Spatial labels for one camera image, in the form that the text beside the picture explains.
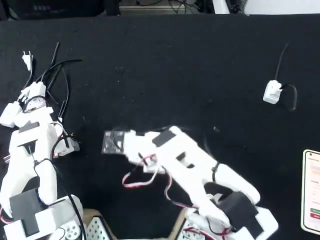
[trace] white robotic arm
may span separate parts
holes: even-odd
[[[230,167],[198,147],[178,127],[143,136],[126,132],[123,141],[115,143],[121,146],[129,162],[143,166],[144,172],[167,173],[174,179],[189,195],[194,207],[187,211],[187,220],[215,240],[266,240],[278,229],[270,211],[256,207],[259,192]],[[142,157],[151,154],[154,154],[152,160]],[[232,194],[223,200],[213,199],[217,192],[206,192],[207,183],[229,188]],[[219,234],[227,230],[228,234]]]
[[[4,226],[8,240],[35,240],[50,234],[50,240],[60,240],[64,239],[61,229],[66,238],[71,237],[68,239],[76,239],[81,233],[70,199],[57,199],[57,173],[50,160],[54,147],[59,146],[63,126],[52,122],[49,112],[40,108],[30,113],[39,114],[40,118],[34,119],[40,121],[33,121],[31,117],[32,122],[11,135],[10,162],[0,190],[1,207],[12,218],[12,222]],[[36,176],[39,188],[23,192],[28,181]],[[80,200],[76,196],[72,198],[82,217]]]

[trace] power plug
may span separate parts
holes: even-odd
[[[15,101],[13,103],[8,103],[0,116],[0,124],[5,127],[13,128],[15,126],[15,118],[21,111],[22,108],[19,102]]]
[[[279,101],[282,92],[281,87],[282,84],[277,80],[269,81],[264,91],[263,101],[270,104],[276,104]]]
[[[29,51],[29,54],[26,54],[26,52],[23,51],[22,60],[24,61],[28,71],[31,72],[32,61],[34,60],[34,56],[31,55],[31,52]]]

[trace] black cloth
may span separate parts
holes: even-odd
[[[133,166],[101,154],[104,130],[167,125],[190,127],[200,146],[206,136],[213,155],[258,189],[258,205],[279,222],[270,239],[317,239],[301,230],[300,211],[303,151],[320,151],[319,24],[320,15],[0,22],[0,110],[28,78],[22,50],[35,56],[39,76],[60,41],[59,61],[83,59],[65,67],[71,95],[64,126],[80,140],[81,152],[56,165],[70,192],[84,208],[99,210],[119,239],[167,237],[180,209],[164,197],[165,176],[144,188],[121,186]],[[293,112],[286,109],[289,89],[277,105],[262,100],[286,43],[278,80],[298,90]],[[59,78],[52,94],[62,100],[65,89]],[[1,157],[11,132],[0,127]],[[149,177],[138,172],[135,178]],[[177,186],[169,194],[188,202]]]

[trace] phone screen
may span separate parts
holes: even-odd
[[[320,153],[304,151],[301,227],[320,235]]]

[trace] wire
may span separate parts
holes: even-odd
[[[57,145],[60,143],[60,141],[65,140],[65,139],[74,139],[75,140],[75,138],[70,135],[66,135],[66,136],[62,136],[62,137],[58,138],[58,140],[55,142],[55,144],[52,147],[50,161],[53,161],[53,159],[54,159],[55,149],[56,149]]]
[[[213,236],[211,236],[210,234],[208,234],[207,232],[205,231],[202,231],[202,230],[195,230],[195,228],[193,226],[191,227],[187,227],[185,229],[183,229],[185,232],[191,232],[191,233],[194,233],[194,234],[201,234],[207,238],[209,238],[210,240],[216,240]]]
[[[60,66],[60,65],[63,65],[63,64],[66,64],[66,63],[72,63],[72,62],[81,62],[82,59],[69,59],[69,60],[64,60],[64,61],[61,61],[59,63],[56,63],[55,65],[51,66],[50,68],[48,68],[47,70],[44,71],[44,73],[39,76],[35,81],[36,82],[43,82],[44,80],[44,76],[49,73],[50,71],[52,71],[53,69],[55,69],[57,66]]]
[[[278,80],[278,76],[279,76],[279,70],[280,70],[280,66],[282,63],[282,58],[284,56],[284,53],[286,52],[287,48],[289,46],[289,43],[286,43],[282,49],[282,52],[280,54],[279,60],[278,60],[278,64],[276,66],[276,70],[275,70],[275,74],[274,74],[274,80]]]
[[[64,236],[66,235],[66,230],[65,230],[64,228],[62,228],[62,227],[59,227],[58,229],[62,229],[62,230],[64,231],[64,233],[63,233],[62,237],[59,239],[59,240],[61,240],[61,239],[63,239],[63,238],[64,238]]]
[[[233,229],[233,227],[230,227],[229,229],[228,229],[228,228],[225,228],[222,232],[215,232],[215,231],[213,231],[212,228],[211,228],[211,224],[210,224],[209,218],[206,217],[205,219],[206,219],[206,221],[207,221],[207,223],[208,223],[208,226],[209,226],[210,231],[211,231],[214,235],[217,235],[217,236],[220,236],[220,237],[224,237],[224,236],[228,235],[228,234],[232,231],[232,229]]]
[[[140,7],[147,7],[147,6],[157,5],[157,4],[161,3],[162,1],[163,0],[158,0],[158,1],[155,1],[155,2],[152,2],[152,3],[149,3],[149,4],[141,5],[140,2],[137,0],[135,3],[136,3],[136,5],[138,5]]]
[[[1,222],[3,222],[4,224],[10,224],[13,222],[13,219],[5,219],[3,216],[2,216],[2,210],[3,210],[3,207],[1,206],[0,207],[0,220]]]
[[[56,43],[55,49],[54,49],[54,53],[53,53],[53,57],[52,57],[52,61],[51,61],[51,66],[53,66],[56,62],[56,58],[57,58],[57,52],[58,52],[58,48],[60,46],[60,42]]]
[[[34,75],[34,58],[33,56],[31,57],[31,62],[30,62],[30,75],[29,75],[29,78],[28,80],[26,81],[26,83],[24,84],[23,89],[25,89],[31,82],[32,78],[33,78],[33,75]]]
[[[62,69],[63,65],[59,65],[59,67],[57,68],[57,70],[54,72],[54,75],[50,81],[50,83],[48,84],[47,90],[49,91],[52,87],[52,85],[54,84],[54,82],[56,81],[61,69]]]
[[[66,112],[66,108],[67,108],[67,105],[69,103],[69,95],[70,95],[70,83],[68,81],[68,78],[67,78],[67,75],[66,75],[66,72],[65,70],[62,68],[62,73],[63,73],[63,76],[64,76],[64,80],[65,80],[65,84],[66,84],[66,100],[63,101],[62,103],[62,106],[61,106],[61,109],[60,109],[60,113],[59,113],[59,116],[58,118],[63,118],[64,115],[65,115],[65,112]]]
[[[61,133],[59,134],[58,138],[60,138],[63,133],[64,133],[64,127],[62,126],[62,124],[58,121],[53,121],[53,122],[50,122],[50,124],[53,124],[53,125],[59,125],[61,127]]]
[[[141,162],[140,163],[146,163],[146,159],[152,159],[153,157],[155,156],[155,154],[150,154],[150,155],[147,155],[145,157],[143,157],[141,159]],[[152,182],[155,180],[158,172],[159,172],[159,169],[158,168],[154,174],[152,175],[152,177],[150,178],[149,181],[145,181],[145,182],[133,182],[133,183],[125,183],[127,178],[133,173],[136,171],[136,169],[139,167],[139,165],[136,165],[130,172],[128,172],[123,178],[122,178],[122,185],[126,188],[126,189],[134,189],[134,188],[140,188],[140,187],[144,187],[144,186],[148,186],[150,184],[152,184]]]
[[[170,7],[172,8],[172,10],[176,13],[176,14],[178,14],[178,12],[177,12],[177,10],[174,8],[174,6],[172,5],[172,0],[168,0],[168,3],[169,3],[169,5],[170,5]]]
[[[280,89],[285,89],[287,87],[291,87],[293,89],[293,103],[292,103],[292,108],[290,108],[290,111],[294,111],[297,108],[297,101],[298,101],[298,91],[296,87],[292,84],[284,84]]]
[[[166,188],[164,189],[164,196],[167,200],[169,200],[171,203],[173,203],[174,205],[178,206],[178,207],[181,207],[181,208],[185,208],[185,209],[197,209],[197,207],[195,206],[189,206],[189,205],[186,205],[186,204],[183,204],[181,202],[178,202],[178,201],[174,201],[172,200],[169,195],[168,195],[168,191],[169,189],[171,188],[172,186],[172,177],[170,176],[169,173],[167,173],[169,179],[168,179],[168,184],[166,186]]]

